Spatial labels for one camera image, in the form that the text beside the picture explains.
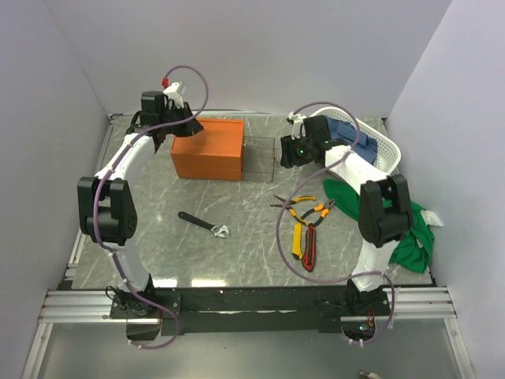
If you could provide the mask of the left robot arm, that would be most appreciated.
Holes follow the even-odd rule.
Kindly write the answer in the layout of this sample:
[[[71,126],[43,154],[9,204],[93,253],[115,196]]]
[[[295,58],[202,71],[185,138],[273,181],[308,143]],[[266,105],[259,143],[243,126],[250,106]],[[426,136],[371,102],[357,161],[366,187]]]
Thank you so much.
[[[133,116],[120,148],[95,175],[77,183],[80,229],[108,256],[118,288],[132,293],[128,305],[138,317],[152,315],[157,298],[146,291],[152,279],[133,241],[137,211],[130,184],[168,135],[192,137],[203,130],[174,85],[162,92],[143,92],[141,109]]]

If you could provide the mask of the orange drawer box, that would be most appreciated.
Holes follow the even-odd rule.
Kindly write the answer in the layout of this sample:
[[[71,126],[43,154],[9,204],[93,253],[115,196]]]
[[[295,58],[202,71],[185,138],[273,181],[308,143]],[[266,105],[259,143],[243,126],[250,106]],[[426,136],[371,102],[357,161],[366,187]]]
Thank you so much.
[[[201,118],[204,130],[192,137],[175,137],[170,156],[179,178],[242,180],[245,122]]]

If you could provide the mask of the clear acrylic drawer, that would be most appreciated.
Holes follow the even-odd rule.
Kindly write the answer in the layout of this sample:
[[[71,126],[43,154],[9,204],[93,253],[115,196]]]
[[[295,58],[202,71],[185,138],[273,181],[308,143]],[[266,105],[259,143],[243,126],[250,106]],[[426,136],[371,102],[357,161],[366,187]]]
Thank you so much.
[[[275,169],[275,139],[245,138],[241,179],[246,182],[272,182]]]

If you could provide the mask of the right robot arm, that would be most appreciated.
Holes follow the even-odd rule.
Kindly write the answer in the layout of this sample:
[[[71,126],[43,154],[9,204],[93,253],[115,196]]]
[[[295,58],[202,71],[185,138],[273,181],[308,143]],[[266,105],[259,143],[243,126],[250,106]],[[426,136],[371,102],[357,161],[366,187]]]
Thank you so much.
[[[358,227],[363,238],[352,281],[356,287],[346,294],[346,308],[356,315],[372,307],[370,291],[383,284],[391,255],[413,226],[413,212],[407,181],[390,175],[358,154],[364,141],[359,122],[343,122],[319,114],[306,117],[291,114],[290,135],[282,137],[282,167],[321,163],[337,174],[359,196]]]

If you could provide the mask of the yellow needle-nose pliers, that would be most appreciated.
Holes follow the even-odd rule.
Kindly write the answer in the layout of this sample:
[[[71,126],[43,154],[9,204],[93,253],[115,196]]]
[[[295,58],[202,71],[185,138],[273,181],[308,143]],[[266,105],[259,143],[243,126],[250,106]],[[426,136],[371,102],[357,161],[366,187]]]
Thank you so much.
[[[280,204],[272,204],[271,207],[275,207],[275,208],[281,208],[284,203],[286,202],[286,199],[280,197],[280,196],[277,196],[275,195],[275,198],[278,199],[279,201],[281,201]],[[297,214],[297,212],[295,211],[295,209],[293,208],[293,206],[295,204],[298,204],[300,202],[303,202],[303,201],[315,201],[316,200],[316,197],[314,196],[300,196],[300,197],[296,197],[292,200],[289,200],[287,202],[287,206],[286,206],[286,209],[289,211],[289,213],[292,215],[292,217],[298,222],[298,223],[301,223],[305,226],[308,226],[309,225],[309,222],[305,221],[303,217],[299,216]]]

